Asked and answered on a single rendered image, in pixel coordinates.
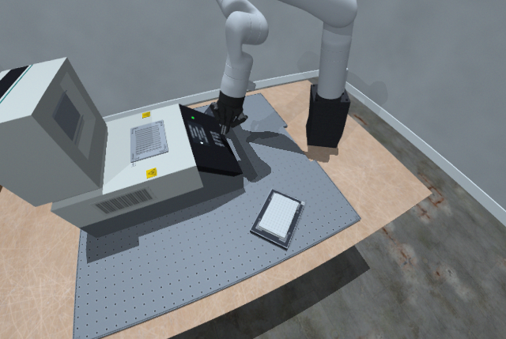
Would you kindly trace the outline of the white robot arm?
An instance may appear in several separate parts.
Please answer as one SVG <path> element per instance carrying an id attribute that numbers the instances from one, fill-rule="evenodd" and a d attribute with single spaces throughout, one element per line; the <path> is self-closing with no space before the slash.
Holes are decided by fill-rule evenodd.
<path id="1" fill-rule="evenodd" d="M 227 60 L 221 91 L 240 98 L 256 84 L 249 81 L 253 58 L 242 51 L 242 44 L 259 45 L 269 33 L 266 18 L 248 0 L 216 0 L 227 18 L 225 37 Z M 323 21 L 317 93 L 337 99 L 345 91 L 356 0 L 278 0 L 300 8 Z M 246 12 L 246 13 L 245 13 Z M 343 87 L 344 86 L 344 87 Z"/>

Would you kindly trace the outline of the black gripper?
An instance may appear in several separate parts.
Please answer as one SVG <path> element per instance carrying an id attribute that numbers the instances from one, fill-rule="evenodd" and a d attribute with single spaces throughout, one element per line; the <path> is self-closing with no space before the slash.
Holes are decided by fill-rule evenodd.
<path id="1" fill-rule="evenodd" d="M 247 120 L 247 115 L 244 115 L 243 113 L 245 96 L 235 98 L 225 95 L 220 90 L 218 101 L 213 102 L 210 105 L 210 109 L 213 112 L 215 119 L 221 123 L 221 134 L 226 135 L 229 132 L 230 127 L 233 128 L 238 126 Z M 227 104 L 229 107 L 224 104 Z M 238 115 L 240 115 L 239 119 L 233 122 L 232 120 Z"/>

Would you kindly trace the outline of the white lab instrument with lid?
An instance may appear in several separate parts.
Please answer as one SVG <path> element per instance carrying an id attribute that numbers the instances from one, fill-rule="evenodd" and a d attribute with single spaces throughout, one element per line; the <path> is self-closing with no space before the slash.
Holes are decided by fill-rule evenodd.
<path id="1" fill-rule="evenodd" d="M 105 122 L 67 57 L 5 70 L 0 185 L 98 238 L 243 188 L 220 128 L 181 104 Z"/>

